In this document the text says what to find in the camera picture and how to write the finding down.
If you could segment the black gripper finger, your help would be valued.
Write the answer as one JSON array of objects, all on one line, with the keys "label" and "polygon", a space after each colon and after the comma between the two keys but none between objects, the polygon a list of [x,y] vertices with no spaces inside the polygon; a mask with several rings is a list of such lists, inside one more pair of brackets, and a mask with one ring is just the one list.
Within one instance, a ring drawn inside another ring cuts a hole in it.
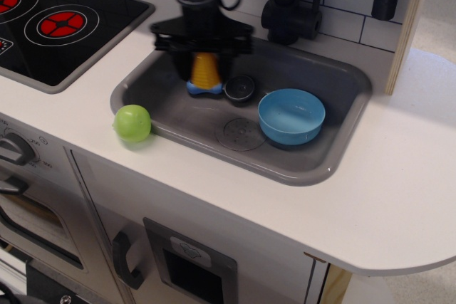
[{"label": "black gripper finger", "polygon": [[216,57],[219,76],[223,82],[227,82],[232,74],[236,55],[234,53],[217,53]]},{"label": "black gripper finger", "polygon": [[173,65],[179,77],[187,82],[191,78],[194,53],[189,51],[172,51]]}]

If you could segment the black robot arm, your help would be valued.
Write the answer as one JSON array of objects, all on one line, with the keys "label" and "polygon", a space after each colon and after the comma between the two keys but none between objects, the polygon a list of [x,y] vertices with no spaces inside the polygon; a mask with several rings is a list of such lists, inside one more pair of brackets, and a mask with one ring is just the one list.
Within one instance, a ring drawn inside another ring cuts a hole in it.
[{"label": "black robot arm", "polygon": [[165,51],[181,79],[188,81],[197,53],[213,53],[218,57],[218,71],[223,81],[230,77],[234,59],[252,52],[252,26],[235,21],[222,13],[232,11],[241,0],[225,6],[222,0],[177,0],[182,15],[153,23],[155,48]]}]

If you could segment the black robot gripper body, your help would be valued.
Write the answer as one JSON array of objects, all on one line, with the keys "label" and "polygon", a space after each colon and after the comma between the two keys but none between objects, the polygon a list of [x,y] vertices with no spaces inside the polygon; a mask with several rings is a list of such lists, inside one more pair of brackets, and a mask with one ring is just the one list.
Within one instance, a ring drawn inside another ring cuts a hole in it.
[{"label": "black robot gripper body", "polygon": [[181,15],[151,25],[155,48],[168,53],[251,53],[254,28],[225,16],[216,1],[181,3]]}]

